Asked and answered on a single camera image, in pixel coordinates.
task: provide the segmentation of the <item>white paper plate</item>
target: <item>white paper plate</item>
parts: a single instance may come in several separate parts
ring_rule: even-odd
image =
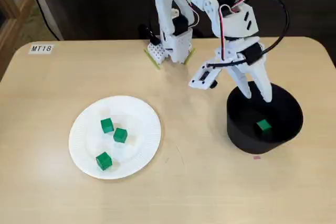
[[[111,118],[114,130],[126,129],[125,144],[116,143],[113,133],[103,133],[100,120]],[[84,173],[101,179],[124,178],[141,170],[154,157],[161,139],[156,112],[144,101],[128,96],[99,100],[75,120],[69,136],[72,160]],[[102,171],[96,156],[107,152],[113,165]]]

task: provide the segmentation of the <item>dark background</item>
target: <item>dark background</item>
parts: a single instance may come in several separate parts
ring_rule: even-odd
[[[64,39],[137,39],[138,26],[159,26],[151,0],[46,0]],[[283,0],[289,9],[288,36],[307,36],[320,41],[336,65],[335,0]],[[278,36],[284,24],[282,9],[272,0],[251,0],[260,36]],[[213,37],[205,13],[196,27],[195,37]]]
[[[3,11],[0,9],[0,28],[6,22],[6,16]]]

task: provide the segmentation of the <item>green tape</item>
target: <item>green tape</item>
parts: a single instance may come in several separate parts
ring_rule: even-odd
[[[191,50],[190,54],[188,55],[188,57],[185,59],[184,64],[187,65],[188,61],[190,60],[191,56],[194,54],[196,48],[193,48],[193,50]]]
[[[152,56],[149,54],[149,52],[147,51],[147,49],[144,49],[143,51],[147,54],[148,58],[151,60],[151,62],[153,62],[153,64],[156,66],[156,68],[160,70],[161,68],[156,63],[156,61],[152,58]]]

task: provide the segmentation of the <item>beige table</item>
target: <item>beige table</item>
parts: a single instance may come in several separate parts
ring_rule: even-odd
[[[269,45],[274,39],[263,39]],[[254,160],[226,133],[226,72],[214,90],[189,88],[219,40],[194,40],[187,66],[157,70],[143,41],[55,42],[51,55],[14,56],[0,83],[0,223],[336,223],[336,71],[309,38],[287,38],[269,54],[270,79],[304,113],[292,141]],[[111,95],[152,105],[162,142],[126,179],[82,173],[68,152],[77,115]]]

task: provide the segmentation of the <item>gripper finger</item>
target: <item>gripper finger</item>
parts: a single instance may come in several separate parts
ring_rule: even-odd
[[[240,91],[243,95],[250,99],[251,98],[251,91],[250,87],[248,86],[247,78],[244,73],[242,73],[237,67],[227,67],[227,72],[230,74],[232,79],[236,82],[237,86],[239,87]]]
[[[265,57],[249,66],[248,72],[252,76],[255,84],[257,85],[263,99],[266,102],[272,101],[272,86],[268,79],[265,68]]]

